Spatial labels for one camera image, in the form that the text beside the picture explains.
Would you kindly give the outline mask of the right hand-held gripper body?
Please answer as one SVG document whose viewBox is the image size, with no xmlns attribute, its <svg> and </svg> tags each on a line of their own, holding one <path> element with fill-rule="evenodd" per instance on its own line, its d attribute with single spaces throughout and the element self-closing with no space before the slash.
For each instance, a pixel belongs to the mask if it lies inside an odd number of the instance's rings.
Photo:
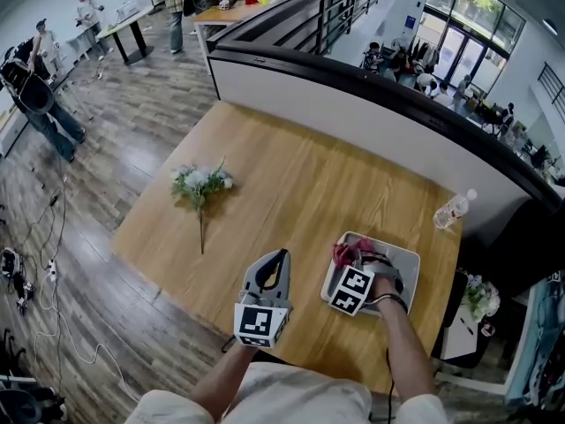
<svg viewBox="0 0 565 424">
<path fill-rule="evenodd" d="M 328 304 L 348 316 L 355 316 L 359 311 L 366 308 L 376 309 L 384 299 L 392 299 L 404 307 L 401 294 L 404 282 L 400 272 L 395 268 L 385 254 L 369 253 L 369 262 L 364 269 L 354 268 L 353 262 L 341 268 L 341 275 L 337 280 L 336 287 Z M 375 276 L 390 276 L 395 279 L 395 287 L 398 296 L 386 294 L 371 300 L 372 285 Z"/>
</svg>

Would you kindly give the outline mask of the person's right hand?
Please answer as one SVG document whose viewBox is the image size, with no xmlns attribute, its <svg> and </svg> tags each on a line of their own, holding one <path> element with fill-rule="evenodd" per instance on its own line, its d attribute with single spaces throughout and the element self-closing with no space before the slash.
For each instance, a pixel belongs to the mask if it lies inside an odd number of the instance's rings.
<svg viewBox="0 0 565 424">
<path fill-rule="evenodd" d="M 399 295 L 396 280 L 390 276 L 375 276 L 372 285 L 371 300 L 386 294 Z"/>
</svg>

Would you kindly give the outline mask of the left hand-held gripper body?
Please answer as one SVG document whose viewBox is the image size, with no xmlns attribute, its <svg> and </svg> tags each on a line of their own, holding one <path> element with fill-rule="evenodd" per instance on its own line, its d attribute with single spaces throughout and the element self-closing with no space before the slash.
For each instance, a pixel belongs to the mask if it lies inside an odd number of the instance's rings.
<svg viewBox="0 0 565 424">
<path fill-rule="evenodd" d="M 234 309 L 234 337 L 242 345 L 274 349 L 292 310 L 287 299 L 272 299 L 255 292 L 241 291 L 241 299 Z"/>
</svg>

